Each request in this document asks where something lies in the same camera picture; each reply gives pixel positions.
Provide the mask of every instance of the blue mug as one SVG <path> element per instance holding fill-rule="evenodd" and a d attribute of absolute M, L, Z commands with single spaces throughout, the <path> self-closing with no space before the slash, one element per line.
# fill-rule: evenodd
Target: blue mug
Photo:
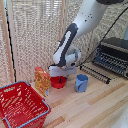
<path fill-rule="evenodd" d="M 75 90 L 77 92 L 85 92 L 88 84 L 88 76 L 79 74 L 76 77 Z"/>

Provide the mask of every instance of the red object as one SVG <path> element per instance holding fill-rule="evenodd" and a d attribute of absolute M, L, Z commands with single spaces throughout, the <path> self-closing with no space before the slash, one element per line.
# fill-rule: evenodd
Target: red object
<path fill-rule="evenodd" d="M 50 107 L 24 81 L 0 88 L 0 117 L 6 128 L 42 128 Z"/>
<path fill-rule="evenodd" d="M 51 85 L 54 88 L 63 88 L 66 83 L 66 78 L 63 76 L 58 77 L 51 77 Z"/>

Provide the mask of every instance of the wooden countertop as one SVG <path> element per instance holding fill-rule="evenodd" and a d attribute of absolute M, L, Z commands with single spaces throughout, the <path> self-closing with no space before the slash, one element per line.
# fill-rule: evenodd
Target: wooden countertop
<path fill-rule="evenodd" d="M 77 74 L 89 76 L 83 93 L 74 89 Z M 78 70 L 77 74 L 70 75 L 62 89 L 50 87 L 45 101 L 50 105 L 51 113 L 43 128 L 111 128 L 122 113 L 128 103 L 126 78 L 115 78 L 107 85 L 83 71 Z"/>

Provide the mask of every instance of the cable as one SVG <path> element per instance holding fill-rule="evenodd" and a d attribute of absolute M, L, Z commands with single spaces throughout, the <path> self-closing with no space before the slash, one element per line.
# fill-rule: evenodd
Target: cable
<path fill-rule="evenodd" d="M 108 31 L 106 32 L 106 34 L 104 35 L 104 37 L 102 38 L 102 40 L 100 40 L 98 46 L 92 51 L 92 53 L 81 63 L 79 64 L 78 66 L 81 66 L 83 63 L 85 63 L 89 58 L 90 56 L 96 51 L 96 49 L 99 47 L 99 45 L 101 44 L 101 42 L 105 39 L 105 37 L 107 36 L 107 34 L 109 33 L 109 31 L 112 29 L 112 27 L 115 25 L 115 23 L 118 21 L 118 19 L 124 14 L 125 11 L 128 10 L 128 7 L 125 8 L 122 13 L 116 18 L 116 20 L 114 21 L 114 23 L 111 25 L 111 27 L 108 29 Z"/>

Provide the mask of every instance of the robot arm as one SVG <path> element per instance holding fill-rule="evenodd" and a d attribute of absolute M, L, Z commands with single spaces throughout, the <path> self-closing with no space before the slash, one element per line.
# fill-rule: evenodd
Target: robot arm
<path fill-rule="evenodd" d="M 67 28 L 59 46 L 53 55 L 53 61 L 58 67 L 63 67 L 69 63 L 79 60 L 81 57 L 80 51 L 78 58 L 75 54 L 66 54 L 71 43 L 78 37 L 87 34 L 94 30 L 101 21 L 104 12 L 108 5 L 117 3 L 126 3 L 128 0 L 84 0 L 77 17 L 72 24 Z"/>
<path fill-rule="evenodd" d="M 83 0 L 76 18 L 67 28 L 53 55 L 55 65 L 49 67 L 50 76 L 75 74 L 75 64 L 81 58 L 81 51 L 71 43 L 94 30 L 109 5 L 127 2 L 128 0 Z"/>

